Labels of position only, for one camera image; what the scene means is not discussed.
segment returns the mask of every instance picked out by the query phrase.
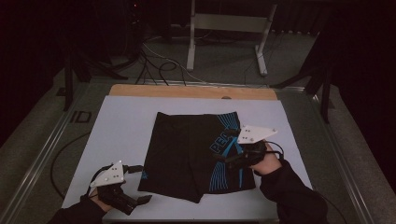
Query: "white table surface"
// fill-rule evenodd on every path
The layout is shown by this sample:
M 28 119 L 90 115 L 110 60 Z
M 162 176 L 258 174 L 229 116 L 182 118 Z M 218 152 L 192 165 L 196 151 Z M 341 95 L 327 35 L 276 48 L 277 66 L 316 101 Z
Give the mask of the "white table surface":
M 122 161 L 126 165 L 143 165 L 157 112 L 176 114 L 223 114 L 236 111 L 241 125 L 276 128 L 268 141 L 280 144 L 285 159 L 311 187 L 291 128 L 280 101 L 220 100 L 164 97 L 107 96 L 81 156 L 63 207 L 79 201 L 92 176 L 103 166 Z M 199 203 L 137 191 L 141 173 L 125 174 L 124 193 L 137 198 L 153 195 L 151 201 L 137 206 L 130 216 L 118 210 L 107 213 L 104 220 L 266 220 L 276 219 L 276 204 L 264 198 L 258 188 L 221 195 L 204 195 Z M 256 186 L 260 178 L 255 176 Z

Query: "hand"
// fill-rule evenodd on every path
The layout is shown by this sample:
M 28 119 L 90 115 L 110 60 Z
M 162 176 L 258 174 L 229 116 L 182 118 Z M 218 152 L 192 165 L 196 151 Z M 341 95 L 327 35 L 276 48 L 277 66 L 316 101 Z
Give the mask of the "hand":
M 97 205 L 99 205 L 99 207 L 102 208 L 102 210 L 105 211 L 105 212 L 108 212 L 108 211 L 110 211 L 111 209 L 113 209 L 112 206 L 110 206 L 110 205 L 108 205 L 108 204 L 106 204 L 106 203 L 104 203 L 104 202 L 102 202 L 102 201 L 99 200 L 97 188 L 95 188 L 95 189 L 93 190 L 93 192 L 90 194 L 90 199 L 91 199 L 94 203 L 96 203 Z
M 265 145 L 267 146 L 267 151 L 272 151 L 270 145 L 267 143 L 265 143 Z M 268 175 L 280 167 L 282 167 L 282 164 L 277 159 L 275 153 L 266 153 L 262 161 L 250 166 L 251 169 L 259 172 L 261 175 Z

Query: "shirt sleeve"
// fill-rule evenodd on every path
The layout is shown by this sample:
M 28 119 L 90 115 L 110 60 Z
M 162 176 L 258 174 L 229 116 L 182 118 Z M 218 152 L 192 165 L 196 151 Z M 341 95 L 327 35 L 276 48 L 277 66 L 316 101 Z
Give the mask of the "shirt sleeve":
M 86 199 L 68 208 L 59 209 L 48 224 L 97 224 L 106 214 L 99 205 Z
M 282 167 L 262 177 L 260 190 L 276 203 L 280 223 L 328 223 L 327 204 L 322 197 L 306 187 L 294 173 L 288 161 L 280 160 Z

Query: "metal frame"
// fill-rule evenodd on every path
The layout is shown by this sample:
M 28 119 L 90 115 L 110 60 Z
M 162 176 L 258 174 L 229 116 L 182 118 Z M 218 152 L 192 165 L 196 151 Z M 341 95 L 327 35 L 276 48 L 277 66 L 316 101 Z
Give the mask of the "metal frame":
M 195 13 L 195 0 L 191 0 L 191 27 L 190 27 L 190 45 L 187 59 L 187 70 L 194 70 L 195 60 L 195 29 L 209 30 L 229 30 L 251 33 L 262 33 L 262 41 L 260 45 L 255 47 L 257 63 L 259 64 L 260 74 L 266 76 L 268 74 L 265 65 L 262 50 L 270 32 L 271 24 L 276 12 L 276 4 L 271 6 L 270 14 L 267 18 L 262 17 L 245 17 L 245 16 L 229 16 Z

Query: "garment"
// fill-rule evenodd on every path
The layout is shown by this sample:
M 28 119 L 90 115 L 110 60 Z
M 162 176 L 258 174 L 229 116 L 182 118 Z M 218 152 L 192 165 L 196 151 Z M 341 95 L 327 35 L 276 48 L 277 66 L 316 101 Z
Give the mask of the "garment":
M 256 188 L 248 168 L 231 171 L 214 154 L 242 153 L 236 112 L 219 115 L 157 114 L 138 190 L 200 202 L 203 194 Z
M 327 224 L 324 200 L 304 185 L 287 161 L 281 160 L 281 163 L 281 168 L 261 175 L 260 185 L 264 196 L 276 203 L 280 223 Z M 104 215 L 105 212 L 97 204 L 85 200 L 70 208 L 60 209 L 49 224 L 98 224 Z
M 306 187 L 291 169 L 286 160 L 282 167 L 268 175 L 261 175 L 260 190 L 264 196 L 276 203 L 280 223 L 325 224 L 327 204 L 321 196 Z

